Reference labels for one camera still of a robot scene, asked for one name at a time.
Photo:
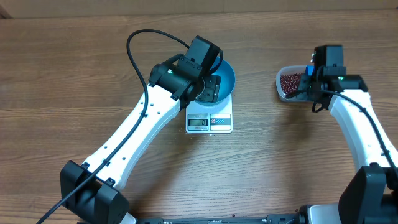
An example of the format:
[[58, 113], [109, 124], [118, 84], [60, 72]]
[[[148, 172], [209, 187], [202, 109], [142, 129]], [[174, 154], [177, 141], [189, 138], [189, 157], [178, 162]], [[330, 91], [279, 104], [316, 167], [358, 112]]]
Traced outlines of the blue plastic measuring scoop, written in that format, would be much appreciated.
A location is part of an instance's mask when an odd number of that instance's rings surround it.
[[314, 71], [314, 66], [313, 65], [307, 65], [305, 68], [305, 74], [308, 76], [312, 76]]

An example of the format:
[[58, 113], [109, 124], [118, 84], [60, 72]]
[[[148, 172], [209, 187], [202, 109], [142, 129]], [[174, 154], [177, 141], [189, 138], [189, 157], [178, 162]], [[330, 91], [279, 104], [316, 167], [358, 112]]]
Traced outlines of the white digital kitchen scale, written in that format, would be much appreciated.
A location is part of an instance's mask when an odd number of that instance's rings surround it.
[[231, 94], [216, 103], [192, 101], [185, 111], [188, 134], [230, 134], [233, 131]]

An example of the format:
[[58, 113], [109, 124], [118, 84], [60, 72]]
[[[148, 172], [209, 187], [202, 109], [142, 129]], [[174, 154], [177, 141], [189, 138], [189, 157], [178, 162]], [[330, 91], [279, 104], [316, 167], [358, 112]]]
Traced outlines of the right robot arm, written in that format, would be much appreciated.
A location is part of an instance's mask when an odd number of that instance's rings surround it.
[[298, 92], [338, 122], [356, 174], [338, 202], [307, 208], [308, 223], [397, 223], [397, 150], [359, 75], [304, 75]]

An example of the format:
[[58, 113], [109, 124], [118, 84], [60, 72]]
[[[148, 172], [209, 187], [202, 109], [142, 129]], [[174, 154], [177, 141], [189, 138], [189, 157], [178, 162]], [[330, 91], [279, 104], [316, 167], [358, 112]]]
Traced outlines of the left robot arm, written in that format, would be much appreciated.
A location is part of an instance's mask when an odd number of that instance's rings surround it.
[[140, 157], [161, 129], [190, 102], [203, 99], [206, 85], [222, 84], [216, 58], [209, 73], [191, 61], [157, 64], [133, 109], [115, 133], [79, 165], [60, 173], [62, 205], [87, 223], [137, 223], [121, 193]]

